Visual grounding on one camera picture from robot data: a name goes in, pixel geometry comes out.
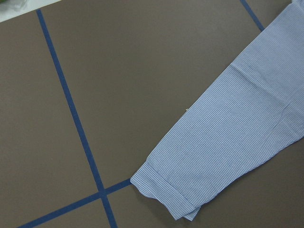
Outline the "light blue striped shirt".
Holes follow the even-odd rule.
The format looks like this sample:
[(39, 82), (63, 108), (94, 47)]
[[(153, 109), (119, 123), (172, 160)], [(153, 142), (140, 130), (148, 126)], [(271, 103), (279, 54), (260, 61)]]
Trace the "light blue striped shirt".
[(304, 3), (292, 1), (207, 88), (131, 177), (174, 219), (304, 136)]

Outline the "brown paper table cover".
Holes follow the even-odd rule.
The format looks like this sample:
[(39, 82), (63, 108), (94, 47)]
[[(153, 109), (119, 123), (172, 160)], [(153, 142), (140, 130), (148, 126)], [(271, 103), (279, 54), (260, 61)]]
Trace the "brown paper table cover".
[(3, 228), (301, 228), (304, 142), (174, 220), (128, 179), (287, 0), (63, 0), (0, 25)]

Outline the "clear plastic bag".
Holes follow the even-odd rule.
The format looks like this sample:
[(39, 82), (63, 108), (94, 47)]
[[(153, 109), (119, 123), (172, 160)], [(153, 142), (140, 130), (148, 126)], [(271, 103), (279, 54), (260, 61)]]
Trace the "clear plastic bag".
[(0, 12), (5, 11), (20, 11), (27, 5), (27, 0), (1, 0), (0, 1)]

